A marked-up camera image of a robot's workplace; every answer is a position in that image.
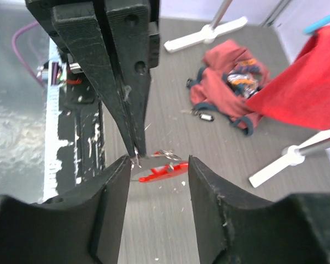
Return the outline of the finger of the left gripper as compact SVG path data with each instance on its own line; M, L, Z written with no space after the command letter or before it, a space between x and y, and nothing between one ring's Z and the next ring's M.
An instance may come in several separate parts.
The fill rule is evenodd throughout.
M115 120L129 156L131 129L92 1L26 1L27 9L65 53L70 53Z
M159 60L159 2L105 1L105 11L116 55L113 63L121 106L116 123L128 154L145 156L150 69Z

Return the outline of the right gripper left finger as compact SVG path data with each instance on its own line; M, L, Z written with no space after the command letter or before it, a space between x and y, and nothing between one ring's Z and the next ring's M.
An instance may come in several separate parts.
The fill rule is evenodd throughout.
M0 195L0 263L117 263L131 162L42 204Z

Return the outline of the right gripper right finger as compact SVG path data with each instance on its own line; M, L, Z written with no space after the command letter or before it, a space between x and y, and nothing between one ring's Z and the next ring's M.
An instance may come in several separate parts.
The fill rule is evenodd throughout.
M201 263L330 263L330 193L272 202L189 158Z

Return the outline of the red handled keyring with keys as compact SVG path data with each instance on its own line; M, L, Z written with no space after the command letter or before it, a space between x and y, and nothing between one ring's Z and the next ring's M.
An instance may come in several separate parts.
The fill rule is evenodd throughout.
M169 179L188 171L188 161L175 155L173 151L159 150L149 156L131 159L131 181L150 183Z

